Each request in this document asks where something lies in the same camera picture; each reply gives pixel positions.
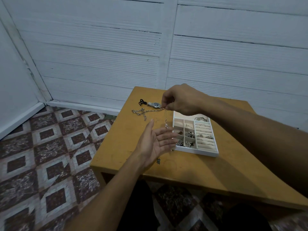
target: diamond pattern tile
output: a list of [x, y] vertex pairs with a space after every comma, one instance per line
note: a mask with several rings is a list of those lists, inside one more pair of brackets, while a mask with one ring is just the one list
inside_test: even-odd
[[[116, 116], [46, 106], [0, 140], [0, 230], [62, 231], [99, 192], [90, 162]], [[147, 182], [157, 230], [218, 230], [226, 209], [210, 193]], [[308, 230], [308, 215], [272, 221]]]

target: person's left hand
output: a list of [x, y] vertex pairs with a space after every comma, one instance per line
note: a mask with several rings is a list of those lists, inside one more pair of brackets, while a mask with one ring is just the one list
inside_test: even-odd
[[162, 127], [152, 130], [154, 120], [152, 119], [145, 127], [140, 136], [136, 149], [132, 155], [141, 160], [143, 170], [148, 168], [163, 153], [170, 151], [175, 147], [178, 140], [175, 138], [177, 133], [173, 133], [172, 127]]

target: person's left arm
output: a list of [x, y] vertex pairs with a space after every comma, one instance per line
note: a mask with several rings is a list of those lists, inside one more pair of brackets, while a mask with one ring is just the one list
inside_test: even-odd
[[81, 213], [69, 222], [65, 231], [116, 230], [140, 174], [163, 153], [177, 143], [172, 128], [152, 130], [151, 120], [142, 133], [137, 147], [119, 172]]

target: person's right arm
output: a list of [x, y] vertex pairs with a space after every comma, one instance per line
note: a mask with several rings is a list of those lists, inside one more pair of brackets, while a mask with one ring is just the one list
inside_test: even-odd
[[210, 117], [274, 174], [308, 197], [308, 133], [229, 105], [187, 84], [167, 90], [162, 107], [187, 116]]

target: chain bracelet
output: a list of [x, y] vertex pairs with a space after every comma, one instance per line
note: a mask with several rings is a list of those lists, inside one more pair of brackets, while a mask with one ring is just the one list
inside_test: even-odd
[[159, 109], [159, 110], [147, 110], [147, 111], [144, 111], [144, 108], [141, 108], [140, 110], [132, 110], [132, 112], [136, 113], [137, 116], [143, 115], [144, 116], [144, 120], [146, 121], [147, 120], [147, 117], [145, 115], [146, 112], [159, 112], [159, 111], [163, 111], [163, 110], [164, 110], [164, 108], [163, 109]]

